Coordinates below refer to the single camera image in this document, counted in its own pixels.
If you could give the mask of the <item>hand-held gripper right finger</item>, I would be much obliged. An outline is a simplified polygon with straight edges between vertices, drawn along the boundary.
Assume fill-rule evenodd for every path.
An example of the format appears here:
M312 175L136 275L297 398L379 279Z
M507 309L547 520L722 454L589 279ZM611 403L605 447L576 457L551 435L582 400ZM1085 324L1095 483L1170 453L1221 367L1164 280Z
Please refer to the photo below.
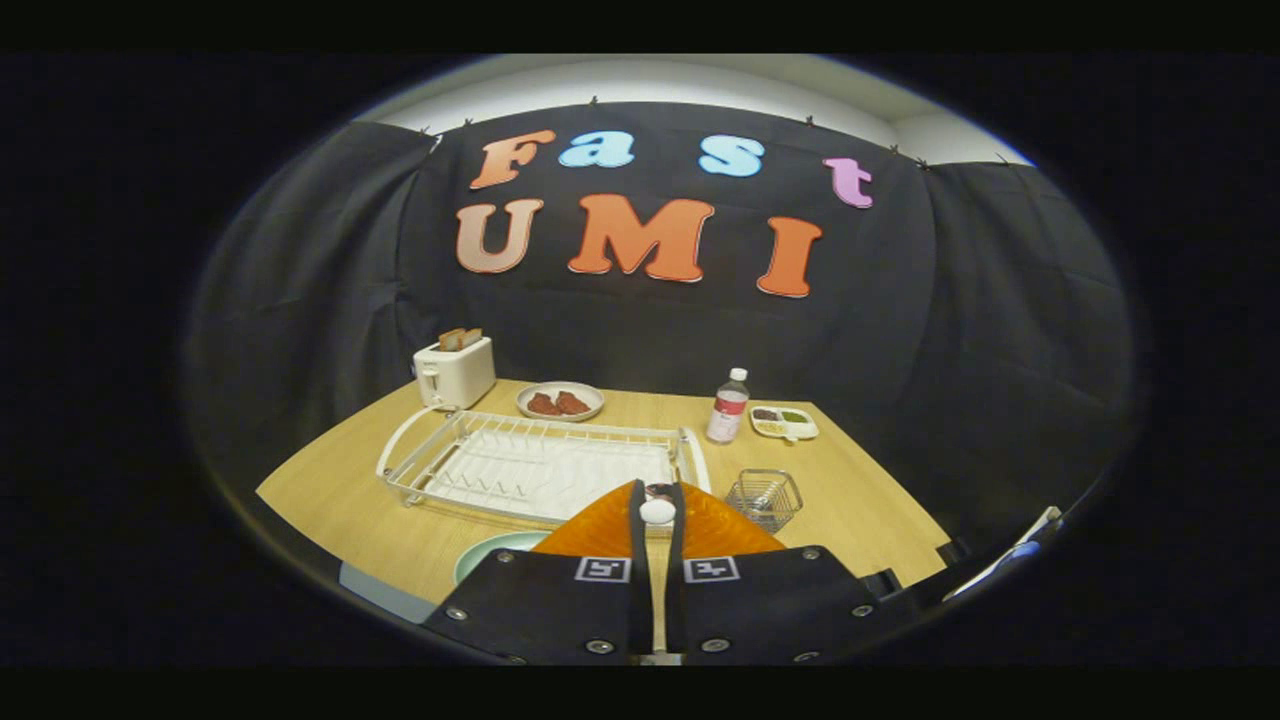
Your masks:
M908 620L892 571L855 577L820 544L787 547L695 486L663 489L673 510L666 648L689 665L832 664Z

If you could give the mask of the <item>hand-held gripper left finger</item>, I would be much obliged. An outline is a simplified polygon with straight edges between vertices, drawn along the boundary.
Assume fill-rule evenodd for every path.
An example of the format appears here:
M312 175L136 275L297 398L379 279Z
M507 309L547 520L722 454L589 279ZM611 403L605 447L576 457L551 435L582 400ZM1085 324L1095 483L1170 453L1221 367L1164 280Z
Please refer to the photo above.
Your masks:
M588 505L532 550L488 551L426 629L508 664L628 665L654 648L639 480Z

